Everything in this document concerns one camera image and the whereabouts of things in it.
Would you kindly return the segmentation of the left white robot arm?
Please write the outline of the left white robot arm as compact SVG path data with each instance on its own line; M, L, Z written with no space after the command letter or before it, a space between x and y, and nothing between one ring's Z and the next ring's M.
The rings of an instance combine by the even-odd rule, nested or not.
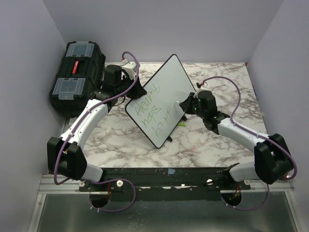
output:
M97 191L104 190L107 179L103 169L86 161L84 145L96 125L110 112L118 98L138 99L146 95L139 81L139 65L108 65L101 86L91 93L84 110L60 137L47 142L48 169L54 175L86 180Z

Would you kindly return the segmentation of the white whiteboard black frame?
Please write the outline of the white whiteboard black frame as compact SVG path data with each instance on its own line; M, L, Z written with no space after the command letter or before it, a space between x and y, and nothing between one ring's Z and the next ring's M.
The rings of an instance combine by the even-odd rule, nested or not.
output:
M130 100L125 111L150 142L161 148L184 118L184 112L176 101L185 101L195 88L176 54L146 82L147 94Z

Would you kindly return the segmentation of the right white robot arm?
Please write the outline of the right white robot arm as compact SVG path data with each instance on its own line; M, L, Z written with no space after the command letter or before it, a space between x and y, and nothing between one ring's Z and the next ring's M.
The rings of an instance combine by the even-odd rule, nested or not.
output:
M225 188L234 189L244 180L261 180L273 184L294 168L281 135L258 133L232 122L229 115L218 111L216 99L210 91L191 92L179 106L184 113L201 118L208 130L233 140L253 153L253 162L233 164L226 169L227 173L222 177Z

